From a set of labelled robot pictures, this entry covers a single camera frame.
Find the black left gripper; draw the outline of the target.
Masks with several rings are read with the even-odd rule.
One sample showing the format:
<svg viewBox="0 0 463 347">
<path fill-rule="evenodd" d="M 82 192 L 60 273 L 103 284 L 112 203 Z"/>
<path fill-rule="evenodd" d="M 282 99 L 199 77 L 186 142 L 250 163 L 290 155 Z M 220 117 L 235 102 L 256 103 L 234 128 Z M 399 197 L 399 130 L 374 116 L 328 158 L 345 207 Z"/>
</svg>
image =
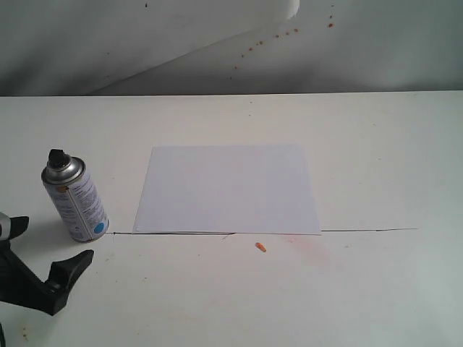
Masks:
<svg viewBox="0 0 463 347">
<path fill-rule="evenodd" d="M 92 263 L 94 251 L 52 262 L 48 278 L 42 282 L 11 249 L 11 240 L 26 232 L 28 225 L 28 216 L 10 218 L 1 213 L 1 301 L 54 316 L 67 305 L 71 290 Z"/>
</svg>

